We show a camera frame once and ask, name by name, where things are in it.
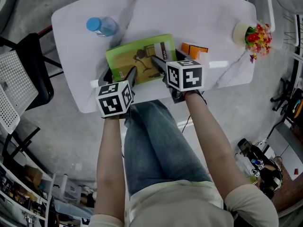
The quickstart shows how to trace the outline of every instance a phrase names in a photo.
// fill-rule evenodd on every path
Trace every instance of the white marble table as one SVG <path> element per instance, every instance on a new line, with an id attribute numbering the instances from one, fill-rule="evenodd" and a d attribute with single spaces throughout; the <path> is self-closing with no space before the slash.
<path id="1" fill-rule="evenodd" d="M 86 29 L 90 17 L 112 17 L 120 27 L 114 37 Z M 54 12 L 53 33 L 71 93 L 83 113 L 97 111 L 90 81 L 105 70 L 105 51 L 154 35 L 173 34 L 176 48 L 192 42 L 209 48 L 210 61 L 227 61 L 208 70 L 205 88 L 250 83 L 254 64 L 244 48 L 232 42 L 238 22 L 256 24 L 256 9 L 244 0 L 80 0 Z M 134 102 L 170 97 L 161 79 L 135 85 Z"/>

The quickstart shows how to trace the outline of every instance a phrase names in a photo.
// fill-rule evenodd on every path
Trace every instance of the gray floor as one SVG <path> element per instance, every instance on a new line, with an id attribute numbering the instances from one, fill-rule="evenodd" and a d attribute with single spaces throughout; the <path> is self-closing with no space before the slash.
<path id="1" fill-rule="evenodd" d="M 28 33 L 38 32 L 51 24 L 51 15 L 58 8 L 76 0 L 18 0 L 15 12 L 3 33 L 18 42 Z M 52 33 L 41 41 L 46 56 L 59 61 Z M 293 60 L 272 50 L 266 58 L 256 62 L 250 84 L 206 91 L 208 106 L 222 126 L 232 147 L 243 137 L 250 141 L 264 139 L 280 117 L 271 110 L 269 99 L 279 88 L 279 79 L 292 68 Z M 56 68 L 47 65 L 49 73 Z M 52 101 L 39 108 L 26 111 L 18 131 L 26 134 L 38 126 L 41 131 L 29 146 L 34 155 L 51 171 L 70 178 L 94 181 L 103 120 L 100 113 L 82 114 L 78 111 L 69 91 L 64 74 L 51 79 L 54 87 Z M 189 113 L 185 103 L 174 105 L 170 98 L 163 103 L 170 109 L 176 122 L 186 121 Z M 121 122 L 121 131 L 125 128 Z M 194 132 L 188 126 L 184 135 L 205 164 Z"/>

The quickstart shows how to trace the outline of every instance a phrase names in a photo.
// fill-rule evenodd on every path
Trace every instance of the flower pot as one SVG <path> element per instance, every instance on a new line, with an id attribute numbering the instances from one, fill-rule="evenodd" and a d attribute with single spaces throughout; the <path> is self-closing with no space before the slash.
<path id="1" fill-rule="evenodd" d="M 245 34 L 249 25 L 244 23 L 237 23 L 232 33 L 233 42 L 239 47 L 245 47 Z"/>

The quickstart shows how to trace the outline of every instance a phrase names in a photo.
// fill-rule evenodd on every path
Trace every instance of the clear plastic bottle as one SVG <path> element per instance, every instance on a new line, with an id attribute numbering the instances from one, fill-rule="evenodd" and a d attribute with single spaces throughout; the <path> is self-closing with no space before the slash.
<path id="1" fill-rule="evenodd" d="M 91 17 L 86 23 L 86 28 L 98 36 L 108 37 L 117 32 L 118 24 L 111 17 Z"/>

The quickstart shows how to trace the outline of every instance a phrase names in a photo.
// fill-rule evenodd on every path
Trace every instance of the blue jeans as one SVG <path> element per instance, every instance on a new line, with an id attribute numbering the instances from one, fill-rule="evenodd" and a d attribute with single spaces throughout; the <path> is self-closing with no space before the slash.
<path id="1" fill-rule="evenodd" d="M 126 120 L 125 172 L 130 196 L 177 180 L 211 181 L 168 109 L 159 101 L 131 106 Z"/>

